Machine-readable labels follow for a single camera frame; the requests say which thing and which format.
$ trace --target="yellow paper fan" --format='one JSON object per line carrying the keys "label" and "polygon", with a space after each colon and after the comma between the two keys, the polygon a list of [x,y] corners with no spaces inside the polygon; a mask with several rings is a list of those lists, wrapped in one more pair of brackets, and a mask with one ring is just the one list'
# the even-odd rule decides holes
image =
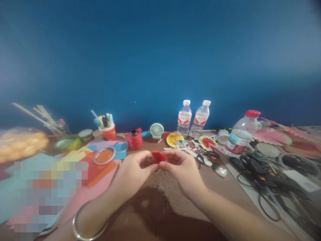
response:
{"label": "yellow paper fan", "polygon": [[171,147],[177,148],[177,144],[176,143],[178,141],[184,141],[184,137],[181,134],[177,133],[177,132],[173,132],[173,133],[170,133],[167,136],[166,141]]}
{"label": "yellow paper fan", "polygon": [[202,145],[202,147],[204,149],[206,149],[207,151],[210,150],[210,146],[209,146],[209,143],[211,143],[212,145],[214,146],[217,146],[217,143],[214,139],[208,137],[208,136],[201,136],[199,139],[198,139],[199,143]]}

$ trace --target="pen holder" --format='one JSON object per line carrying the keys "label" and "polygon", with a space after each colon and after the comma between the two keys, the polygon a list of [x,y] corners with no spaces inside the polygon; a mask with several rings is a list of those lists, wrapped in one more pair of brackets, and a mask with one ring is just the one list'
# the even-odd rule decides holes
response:
{"label": "pen holder", "polygon": [[116,130],[115,130],[114,123],[111,125],[111,127],[103,128],[103,129],[99,128],[99,129],[108,141],[116,140]]}

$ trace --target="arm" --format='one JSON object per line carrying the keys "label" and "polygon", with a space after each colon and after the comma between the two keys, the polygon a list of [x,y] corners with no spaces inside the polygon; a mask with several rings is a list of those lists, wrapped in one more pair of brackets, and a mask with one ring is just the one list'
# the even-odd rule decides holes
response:
{"label": "arm", "polygon": [[183,195],[229,240],[294,240],[293,236],[279,227],[209,190],[191,155],[178,150],[163,153],[169,162],[161,162],[160,168],[177,179]]}
{"label": "arm", "polygon": [[[91,238],[105,225],[108,218],[129,198],[135,195],[149,175],[158,169],[151,152],[141,151],[127,156],[110,187],[90,201],[77,219],[77,231]],[[45,240],[76,240],[72,230],[73,217]]]}

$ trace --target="desk fan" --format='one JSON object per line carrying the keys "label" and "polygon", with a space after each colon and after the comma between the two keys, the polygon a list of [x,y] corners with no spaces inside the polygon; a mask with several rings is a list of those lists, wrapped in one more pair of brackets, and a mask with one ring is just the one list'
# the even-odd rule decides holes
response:
{"label": "desk fan", "polygon": [[160,140],[164,133],[164,127],[160,123],[154,123],[150,127],[149,131],[151,132],[153,139]]}

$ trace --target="large plastic bottle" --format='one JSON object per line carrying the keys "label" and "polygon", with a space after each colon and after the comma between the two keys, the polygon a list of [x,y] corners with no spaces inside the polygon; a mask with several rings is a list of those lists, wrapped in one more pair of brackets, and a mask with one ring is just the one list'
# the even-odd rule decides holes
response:
{"label": "large plastic bottle", "polygon": [[197,109],[189,134],[191,137],[199,138],[201,136],[201,131],[210,115],[210,111],[208,109],[210,104],[211,102],[209,100],[204,100],[203,105]]}
{"label": "large plastic bottle", "polygon": [[177,124],[177,132],[181,133],[185,138],[188,134],[188,130],[190,129],[190,123],[192,118],[192,111],[190,108],[190,100],[183,101],[183,108],[178,113],[178,124]]}
{"label": "large plastic bottle", "polygon": [[233,127],[232,133],[224,147],[224,152],[231,157],[240,157],[258,129],[262,128],[257,118],[261,112],[248,110],[245,116]]}

